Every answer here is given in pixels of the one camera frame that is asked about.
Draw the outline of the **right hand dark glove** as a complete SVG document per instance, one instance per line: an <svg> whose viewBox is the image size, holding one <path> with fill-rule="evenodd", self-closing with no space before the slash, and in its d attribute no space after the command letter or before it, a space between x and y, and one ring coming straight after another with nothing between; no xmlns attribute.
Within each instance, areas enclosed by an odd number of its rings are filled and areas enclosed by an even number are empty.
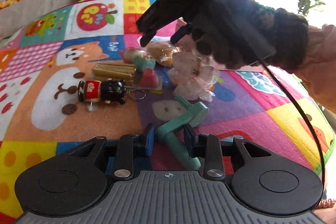
<svg viewBox="0 0 336 224"><path fill-rule="evenodd" d="M254 0L227 0L232 19L241 34L241 46L232 47L213 35L194 40L197 51L228 69L264 62L295 71L306 55L308 22L285 9L264 6Z"/></svg>

